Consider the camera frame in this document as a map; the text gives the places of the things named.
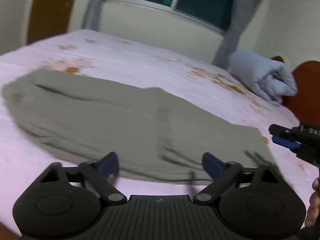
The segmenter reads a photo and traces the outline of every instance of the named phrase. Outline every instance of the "light blue blanket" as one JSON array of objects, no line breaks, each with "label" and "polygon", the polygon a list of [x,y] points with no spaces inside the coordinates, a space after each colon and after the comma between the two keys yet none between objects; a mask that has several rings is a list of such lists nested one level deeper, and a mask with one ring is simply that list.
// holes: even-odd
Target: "light blue blanket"
[{"label": "light blue blanket", "polygon": [[282,104],[282,96],[295,96],[298,92],[294,77],[284,63],[252,51],[233,53],[228,71],[257,96],[276,106]]}]

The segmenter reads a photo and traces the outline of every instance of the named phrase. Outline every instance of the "wooden headboard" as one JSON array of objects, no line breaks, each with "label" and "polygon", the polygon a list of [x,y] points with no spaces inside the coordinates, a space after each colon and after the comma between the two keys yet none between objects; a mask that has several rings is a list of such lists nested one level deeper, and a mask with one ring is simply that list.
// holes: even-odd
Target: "wooden headboard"
[{"label": "wooden headboard", "polygon": [[283,97],[283,105],[290,109],[301,123],[320,127],[320,62],[304,62],[292,74],[298,93],[294,97]]},{"label": "wooden headboard", "polygon": [[271,58],[272,60],[275,60],[275,61],[280,61],[280,62],[283,62],[284,63],[284,59],[281,57],[281,56],[275,56],[273,58]]}]

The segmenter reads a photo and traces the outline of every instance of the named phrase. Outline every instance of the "folded blanket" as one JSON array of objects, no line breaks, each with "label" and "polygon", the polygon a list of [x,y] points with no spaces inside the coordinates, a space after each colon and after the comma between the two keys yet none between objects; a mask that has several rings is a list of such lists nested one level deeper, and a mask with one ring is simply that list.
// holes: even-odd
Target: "folded blanket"
[{"label": "folded blanket", "polygon": [[273,159],[256,128],[232,125],[159,88],[37,70],[6,85],[16,124],[56,157],[80,163],[117,152],[130,179],[207,185],[204,152],[256,167],[247,152]]},{"label": "folded blanket", "polygon": [[282,96],[295,96],[298,92],[294,77],[284,63],[252,51],[233,53],[228,71],[257,96],[276,106],[282,104]]}]

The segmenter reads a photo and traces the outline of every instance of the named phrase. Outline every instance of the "circular pad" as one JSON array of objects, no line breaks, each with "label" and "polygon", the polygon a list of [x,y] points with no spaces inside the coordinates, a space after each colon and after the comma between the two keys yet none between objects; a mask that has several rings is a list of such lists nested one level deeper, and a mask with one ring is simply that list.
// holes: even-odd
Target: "circular pad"
[{"label": "circular pad", "polygon": [[268,195],[241,189],[224,195],[219,211],[231,230],[251,239],[292,236],[301,228],[306,214],[305,205],[294,192]]},{"label": "circular pad", "polygon": [[65,238],[91,226],[100,209],[100,200],[89,190],[50,182],[25,191],[14,204],[12,215],[23,235]]},{"label": "circular pad", "polygon": [[36,209],[40,213],[48,216],[56,216],[66,213],[72,208],[72,206],[72,198],[61,194],[42,197],[36,203]]},{"label": "circular pad", "polygon": [[246,205],[249,211],[263,217],[275,216],[283,210],[281,200],[267,195],[251,197]]}]

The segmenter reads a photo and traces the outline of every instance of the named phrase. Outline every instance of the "gray curtain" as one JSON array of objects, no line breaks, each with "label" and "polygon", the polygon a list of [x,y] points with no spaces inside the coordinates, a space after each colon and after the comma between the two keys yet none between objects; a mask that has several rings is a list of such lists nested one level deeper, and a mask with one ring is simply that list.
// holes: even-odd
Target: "gray curtain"
[{"label": "gray curtain", "polygon": [[89,0],[82,23],[83,29],[99,30],[102,5],[105,0]]},{"label": "gray curtain", "polygon": [[230,55],[236,51],[241,34],[252,20],[262,0],[234,0],[231,24],[212,64],[228,68]]}]

